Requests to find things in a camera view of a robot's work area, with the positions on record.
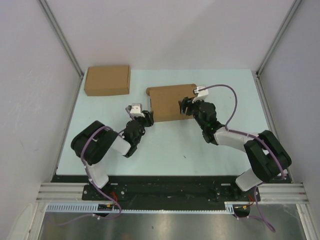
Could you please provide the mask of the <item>brown cardboard box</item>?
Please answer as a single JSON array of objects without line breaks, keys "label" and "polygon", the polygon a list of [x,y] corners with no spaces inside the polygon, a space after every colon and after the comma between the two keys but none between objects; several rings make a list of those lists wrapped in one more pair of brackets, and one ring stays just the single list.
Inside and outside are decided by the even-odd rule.
[{"label": "brown cardboard box", "polygon": [[87,70],[84,92],[89,97],[128,95],[130,82],[129,65],[91,66]]}]

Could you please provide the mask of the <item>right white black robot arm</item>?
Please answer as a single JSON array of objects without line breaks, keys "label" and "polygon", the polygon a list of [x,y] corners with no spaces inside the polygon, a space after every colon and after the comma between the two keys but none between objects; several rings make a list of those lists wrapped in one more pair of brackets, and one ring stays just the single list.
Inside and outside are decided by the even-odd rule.
[{"label": "right white black robot arm", "polygon": [[178,104],[182,115],[196,120],[208,144],[227,146],[246,153],[250,169],[239,175],[236,185],[230,188],[235,200],[242,201],[255,186],[268,183],[277,176],[285,177],[284,170],[292,164],[292,159],[273,132],[264,130],[253,134],[226,128],[217,119],[215,105],[204,100],[185,97]]}]

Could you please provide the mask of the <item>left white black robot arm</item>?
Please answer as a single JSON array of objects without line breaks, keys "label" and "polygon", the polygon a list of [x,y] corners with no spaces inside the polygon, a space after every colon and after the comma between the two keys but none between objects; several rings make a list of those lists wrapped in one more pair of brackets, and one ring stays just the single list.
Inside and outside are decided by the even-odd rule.
[{"label": "left white black robot arm", "polygon": [[110,196],[111,188],[107,185],[109,176],[102,167],[103,158],[112,149],[129,158],[138,149],[138,144],[146,133],[146,128],[154,125],[154,112],[142,110],[130,111],[131,119],[121,132],[96,120],[76,135],[70,147],[79,157],[88,175],[89,182],[95,185],[93,194],[100,200]]}]

